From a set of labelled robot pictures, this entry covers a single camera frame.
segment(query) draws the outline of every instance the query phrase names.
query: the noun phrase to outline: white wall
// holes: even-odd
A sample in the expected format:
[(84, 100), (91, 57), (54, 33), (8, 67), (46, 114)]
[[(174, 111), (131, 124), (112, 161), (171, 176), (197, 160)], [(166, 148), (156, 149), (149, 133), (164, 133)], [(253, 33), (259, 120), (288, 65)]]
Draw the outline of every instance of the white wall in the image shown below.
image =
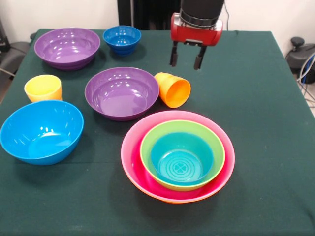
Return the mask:
[[(226, 0), (226, 6), (229, 30), (271, 31), (285, 55), (294, 36), (315, 43), (315, 0)], [(220, 18), (226, 23), (224, 8)]]
[(40, 28), (106, 29), (119, 24), (117, 0), (0, 0), (9, 41), (29, 41)]
[[(284, 54), (290, 39), (315, 43), (315, 0), (226, 0), (230, 30), (272, 31)], [(105, 29), (119, 23), (117, 0), (0, 0), (10, 42), (29, 41), (39, 28)], [(220, 18), (226, 22), (223, 8)]]

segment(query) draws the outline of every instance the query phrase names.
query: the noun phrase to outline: small blue bowl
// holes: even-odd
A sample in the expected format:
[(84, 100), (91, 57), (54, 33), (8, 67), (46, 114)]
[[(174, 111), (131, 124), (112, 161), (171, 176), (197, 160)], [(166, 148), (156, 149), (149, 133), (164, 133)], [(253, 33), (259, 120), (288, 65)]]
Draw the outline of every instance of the small blue bowl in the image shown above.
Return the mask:
[(141, 32), (132, 26), (115, 26), (103, 34), (107, 45), (121, 57), (133, 53), (140, 38)]
[(190, 186), (199, 184), (213, 165), (213, 153), (199, 136), (188, 132), (169, 133), (151, 150), (151, 161), (161, 180)]

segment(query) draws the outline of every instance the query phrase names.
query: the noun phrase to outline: purple bowl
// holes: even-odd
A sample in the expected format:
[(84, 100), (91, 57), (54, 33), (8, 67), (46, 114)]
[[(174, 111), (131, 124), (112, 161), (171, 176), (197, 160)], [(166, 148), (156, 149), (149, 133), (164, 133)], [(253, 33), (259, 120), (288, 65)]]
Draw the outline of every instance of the purple bowl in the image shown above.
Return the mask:
[(147, 71), (116, 67), (94, 75), (85, 87), (85, 99), (109, 119), (126, 121), (143, 115), (157, 100), (159, 86)]
[(35, 43), (35, 53), (50, 66), (60, 70), (77, 70), (94, 58), (100, 46), (96, 33), (83, 28), (55, 29)]

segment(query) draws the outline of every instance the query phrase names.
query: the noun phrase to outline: cup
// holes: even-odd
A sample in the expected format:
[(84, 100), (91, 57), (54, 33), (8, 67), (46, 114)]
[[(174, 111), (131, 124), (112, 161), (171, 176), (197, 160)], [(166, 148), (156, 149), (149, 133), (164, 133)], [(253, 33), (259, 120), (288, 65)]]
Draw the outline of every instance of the cup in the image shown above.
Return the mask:
[(61, 81), (54, 75), (39, 75), (31, 78), (25, 84), (24, 91), (31, 102), (63, 100)]
[(170, 108), (182, 106), (190, 95), (190, 83), (181, 77), (160, 72), (154, 76), (159, 84), (159, 96)]

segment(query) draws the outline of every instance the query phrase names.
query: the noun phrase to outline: green tablecloth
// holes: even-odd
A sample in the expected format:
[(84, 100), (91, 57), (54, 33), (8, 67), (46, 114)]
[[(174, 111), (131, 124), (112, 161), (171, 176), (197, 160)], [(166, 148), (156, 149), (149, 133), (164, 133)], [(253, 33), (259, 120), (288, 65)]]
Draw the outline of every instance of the green tablecloth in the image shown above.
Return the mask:
[[(198, 71), (197, 47), (180, 45), (176, 67), (168, 65), (171, 47), (169, 31), (143, 31), (131, 56), (119, 58), (102, 42), (95, 60), (74, 72), (49, 67), (30, 49), (0, 105), (0, 125), (30, 103), (27, 80), (54, 74), (85, 127), (75, 151), (53, 166), (24, 164), (0, 148), (0, 235), (314, 235), (315, 120), (272, 34), (224, 32)], [(84, 98), (87, 81), (116, 66), (190, 81), (180, 109), (218, 123), (235, 147), (234, 173), (219, 193), (172, 205), (132, 185), (120, 148), (137, 121), (108, 120)], [(158, 100), (146, 115), (163, 110)]]

